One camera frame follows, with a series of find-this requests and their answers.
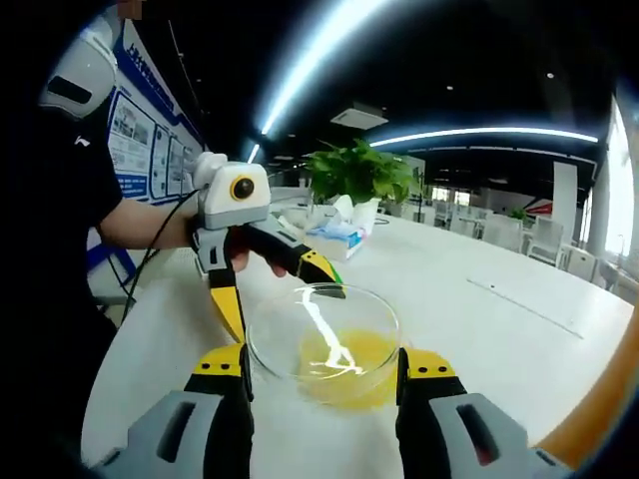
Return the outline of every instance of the yellow liquid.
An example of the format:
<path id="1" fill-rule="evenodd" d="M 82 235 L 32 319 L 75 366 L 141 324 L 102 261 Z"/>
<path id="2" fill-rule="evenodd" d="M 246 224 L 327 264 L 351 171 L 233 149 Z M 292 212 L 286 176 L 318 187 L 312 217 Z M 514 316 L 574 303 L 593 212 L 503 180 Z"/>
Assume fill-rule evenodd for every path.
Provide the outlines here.
<path id="1" fill-rule="evenodd" d="M 346 409 L 381 406 L 394 397 L 397 367 L 386 364 L 393 338 L 364 329 L 336 334 L 338 347 L 314 332 L 300 345 L 301 391 L 323 404 Z"/>

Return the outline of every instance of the white flower pot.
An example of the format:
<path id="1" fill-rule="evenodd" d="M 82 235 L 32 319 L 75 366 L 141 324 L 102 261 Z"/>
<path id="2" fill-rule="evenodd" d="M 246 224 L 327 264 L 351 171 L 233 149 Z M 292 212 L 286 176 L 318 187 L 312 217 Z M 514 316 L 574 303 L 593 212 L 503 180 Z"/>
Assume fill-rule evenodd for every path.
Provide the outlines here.
<path id="1" fill-rule="evenodd" d="M 359 203 L 352 210 L 351 223 L 358 228 L 366 231 L 367 235 L 372 233 L 372 227 L 375 225 L 377 216 L 377 208 L 379 207 L 379 198 L 372 198 L 366 203 Z"/>

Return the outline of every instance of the glass bowl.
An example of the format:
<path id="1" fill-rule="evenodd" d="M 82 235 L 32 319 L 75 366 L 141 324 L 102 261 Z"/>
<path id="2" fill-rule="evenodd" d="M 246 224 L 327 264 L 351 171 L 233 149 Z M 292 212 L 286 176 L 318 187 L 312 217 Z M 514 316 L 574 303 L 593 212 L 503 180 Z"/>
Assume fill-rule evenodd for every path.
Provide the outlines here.
<path id="1" fill-rule="evenodd" d="M 254 374 L 306 398 L 369 408 L 394 397 L 399 323 L 364 289 L 309 284 L 258 305 L 247 328 Z"/>

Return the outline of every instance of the ceiling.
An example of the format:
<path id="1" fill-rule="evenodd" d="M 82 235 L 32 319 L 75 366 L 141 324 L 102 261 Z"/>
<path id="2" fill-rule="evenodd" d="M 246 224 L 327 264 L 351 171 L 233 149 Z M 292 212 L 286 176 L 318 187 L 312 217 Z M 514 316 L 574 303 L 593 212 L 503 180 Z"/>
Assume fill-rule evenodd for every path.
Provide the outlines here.
<path id="1" fill-rule="evenodd" d="M 137 28 L 207 145 L 232 159 L 245 161 L 257 142 L 256 161 L 277 172 L 303 162 L 322 148 L 320 141 L 346 146 L 353 138 L 493 126 L 578 132 L 599 143 L 493 134 L 382 148 L 424 158 L 435 184 L 542 198 L 552 198 L 553 162 L 572 163 L 583 202 L 605 156 L 613 83 L 610 62 L 591 38 L 592 15 L 575 10 L 576 0 L 395 0 L 323 58 L 262 135 L 279 86 L 339 1 L 280 0 L 251 8 L 146 2 Z M 368 131 L 330 122 L 353 102 L 381 111 L 388 122 Z M 451 147 L 464 148 L 433 150 Z M 502 150 L 487 149 L 494 147 Z M 489 180 L 495 178 L 508 183 Z"/>

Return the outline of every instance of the office desk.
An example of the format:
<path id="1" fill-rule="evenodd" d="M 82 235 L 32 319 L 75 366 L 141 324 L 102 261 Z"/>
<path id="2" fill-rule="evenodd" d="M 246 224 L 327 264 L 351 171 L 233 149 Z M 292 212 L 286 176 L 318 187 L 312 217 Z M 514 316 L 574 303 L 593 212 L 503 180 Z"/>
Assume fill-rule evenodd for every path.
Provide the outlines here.
<path id="1" fill-rule="evenodd" d="M 527 428 L 531 444 L 542 439 L 604 370 L 632 306 L 522 254 L 385 218 L 389 224 L 376 226 L 361 251 L 335 265 L 344 282 L 388 300 L 414 347 L 448 359 L 468 391 L 483 393 Z M 85 417 L 89 463 L 126 444 L 129 425 L 182 388 L 202 354 L 228 341 L 193 259 L 176 251 L 167 262 L 171 278 L 146 288 L 115 338 Z M 260 320 L 261 300 L 299 284 L 274 278 L 252 257 L 238 274 L 247 322 Z M 257 479 L 401 477 L 393 405 L 374 420 L 298 399 L 256 400 L 253 410 Z M 301 435 L 305 429 L 313 434 Z"/>

